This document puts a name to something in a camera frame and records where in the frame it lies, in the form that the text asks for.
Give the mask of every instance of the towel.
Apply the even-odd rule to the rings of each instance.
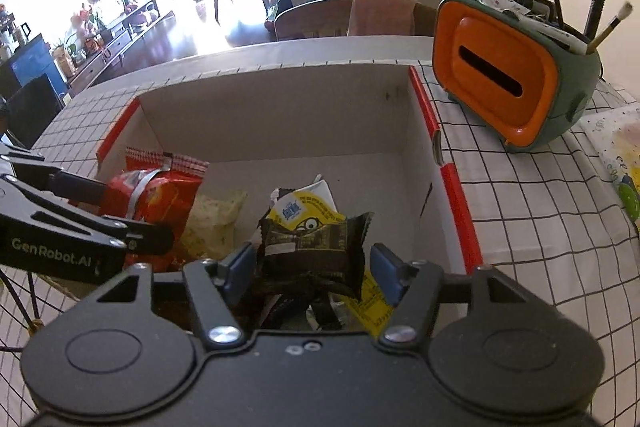
[[[414,35],[415,0],[353,0],[348,36]]]

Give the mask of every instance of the wooden floor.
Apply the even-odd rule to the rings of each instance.
[[[219,3],[220,24],[213,15],[213,0],[177,4],[174,17],[169,16],[151,28],[125,52],[123,64],[116,60],[96,84],[178,58],[273,40],[264,28],[261,0],[219,0]]]

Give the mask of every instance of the metal bolt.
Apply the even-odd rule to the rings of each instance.
[[[110,239],[109,243],[110,243],[110,245],[113,245],[114,247],[127,248],[126,243],[124,241],[119,240],[119,239]]]
[[[209,340],[216,344],[231,344],[242,336],[235,326],[217,326],[209,330]]]
[[[305,343],[304,347],[307,351],[320,351],[322,349],[322,344],[316,341],[309,341],[308,343]]]
[[[302,353],[305,352],[302,346],[287,346],[285,351],[290,355],[293,355],[294,357],[297,355],[302,355]]]
[[[385,339],[395,344],[413,342],[417,336],[411,326],[391,326],[385,331]]]

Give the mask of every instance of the chair backrest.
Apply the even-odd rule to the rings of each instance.
[[[282,12],[274,22],[279,41],[305,37],[340,37],[347,34],[353,0],[318,0]],[[436,9],[417,2],[414,34],[433,37]]]
[[[274,22],[279,41],[347,35],[353,0],[318,0],[282,12]]]
[[[28,149],[62,110],[62,102],[46,74],[21,87],[6,104],[9,131]]]

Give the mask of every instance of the red snack package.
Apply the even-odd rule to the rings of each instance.
[[[126,163],[127,171],[109,182],[100,215],[166,223],[174,232],[177,245],[209,163],[131,147],[127,147]],[[167,271],[179,267],[182,257],[182,250],[174,246],[165,255],[129,254],[125,267],[150,263],[154,271]]]

